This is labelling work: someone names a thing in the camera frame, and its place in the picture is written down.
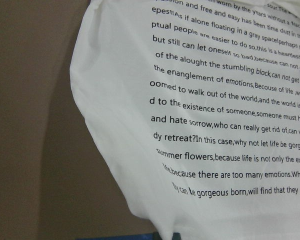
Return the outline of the white long-sleeve printed shirt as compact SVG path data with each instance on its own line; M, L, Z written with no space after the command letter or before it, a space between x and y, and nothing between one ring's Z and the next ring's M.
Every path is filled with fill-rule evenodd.
M300 0L93 0L73 98L164 240L300 240Z

